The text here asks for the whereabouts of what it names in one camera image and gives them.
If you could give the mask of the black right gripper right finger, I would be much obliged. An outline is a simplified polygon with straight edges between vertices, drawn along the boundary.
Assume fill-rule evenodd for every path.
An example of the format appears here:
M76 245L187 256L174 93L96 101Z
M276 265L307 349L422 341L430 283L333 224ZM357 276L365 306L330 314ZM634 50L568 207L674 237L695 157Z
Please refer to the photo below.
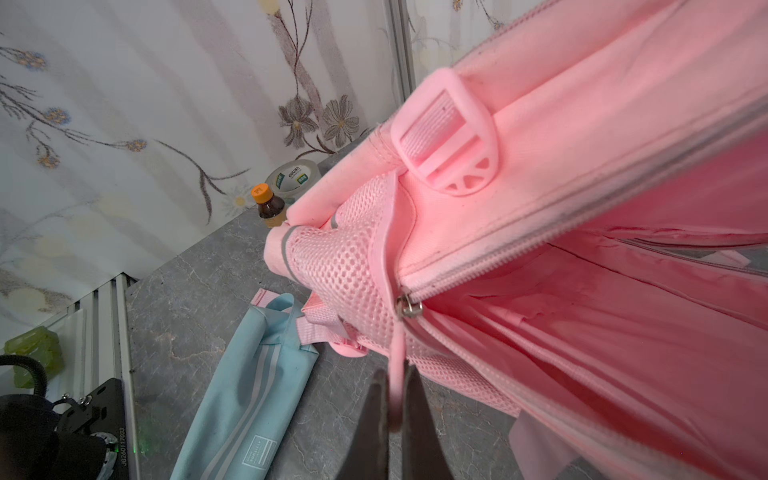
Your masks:
M431 415L419 371L405 373L402 418L402 478L453 480Z

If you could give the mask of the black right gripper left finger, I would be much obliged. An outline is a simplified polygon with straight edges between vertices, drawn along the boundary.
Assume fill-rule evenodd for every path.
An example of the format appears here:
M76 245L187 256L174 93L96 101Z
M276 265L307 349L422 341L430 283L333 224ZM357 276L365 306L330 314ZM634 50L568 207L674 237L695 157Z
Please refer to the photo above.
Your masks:
M385 370L369 385L360 418L337 480L387 480L389 477L389 386Z

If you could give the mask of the pink student backpack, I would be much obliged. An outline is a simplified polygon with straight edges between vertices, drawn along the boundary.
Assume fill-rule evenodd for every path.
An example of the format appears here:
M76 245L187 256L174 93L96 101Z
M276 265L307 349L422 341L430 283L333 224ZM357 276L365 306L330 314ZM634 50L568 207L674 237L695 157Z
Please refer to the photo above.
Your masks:
M549 1L266 240L301 326L513 415L527 479L767 475L767 5Z

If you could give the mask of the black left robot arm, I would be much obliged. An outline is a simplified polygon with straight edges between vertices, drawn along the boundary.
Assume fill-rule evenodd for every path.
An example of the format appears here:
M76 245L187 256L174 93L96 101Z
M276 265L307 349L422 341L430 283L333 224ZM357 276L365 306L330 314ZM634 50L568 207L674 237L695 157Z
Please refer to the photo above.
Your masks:
M105 440L58 431L60 415L46 399L47 375L35 359L3 354L3 366L20 367L32 378L31 394L1 397L3 479L108 479L115 452Z

